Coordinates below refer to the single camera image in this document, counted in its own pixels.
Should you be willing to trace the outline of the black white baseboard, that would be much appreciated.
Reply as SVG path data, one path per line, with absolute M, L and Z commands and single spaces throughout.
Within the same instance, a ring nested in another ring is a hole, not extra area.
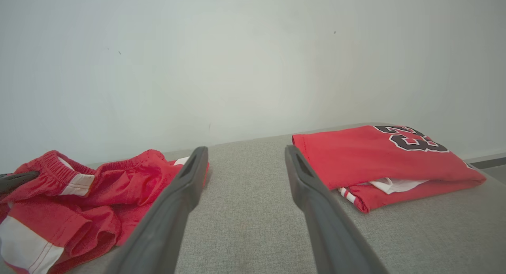
M 471 165 L 480 170 L 495 168 L 498 166 L 506 166 L 506 157 L 473 162 Z

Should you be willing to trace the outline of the red white shorts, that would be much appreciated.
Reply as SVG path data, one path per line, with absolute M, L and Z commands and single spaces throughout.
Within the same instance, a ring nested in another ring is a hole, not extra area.
M 52 150 L 12 174 L 39 176 L 0 197 L 0 259 L 16 274 L 65 274 L 122 247 L 190 156 L 157 150 L 91 169 Z

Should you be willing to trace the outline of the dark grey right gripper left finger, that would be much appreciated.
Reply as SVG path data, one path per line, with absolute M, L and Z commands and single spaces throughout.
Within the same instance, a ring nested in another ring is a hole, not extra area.
M 206 146 L 193 150 L 104 274 L 175 274 L 188 216 L 200 202 L 208 163 Z

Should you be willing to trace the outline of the red white jersey shirt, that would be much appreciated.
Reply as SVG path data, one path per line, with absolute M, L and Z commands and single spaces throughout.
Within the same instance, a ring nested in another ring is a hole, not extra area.
M 365 214 L 486 182 L 447 147 L 407 126 L 295 134 L 292 143 L 329 190 Z

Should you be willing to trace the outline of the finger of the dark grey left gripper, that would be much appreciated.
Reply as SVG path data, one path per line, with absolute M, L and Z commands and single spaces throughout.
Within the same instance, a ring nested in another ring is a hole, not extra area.
M 39 174 L 37 171 L 19 174 L 0 174 L 0 197 L 8 195 L 16 188 L 33 181 Z

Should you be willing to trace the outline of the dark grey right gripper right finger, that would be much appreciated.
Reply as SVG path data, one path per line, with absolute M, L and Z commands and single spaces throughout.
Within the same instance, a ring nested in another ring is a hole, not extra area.
M 304 213 L 318 274 L 389 274 L 301 151 L 284 150 L 293 201 Z

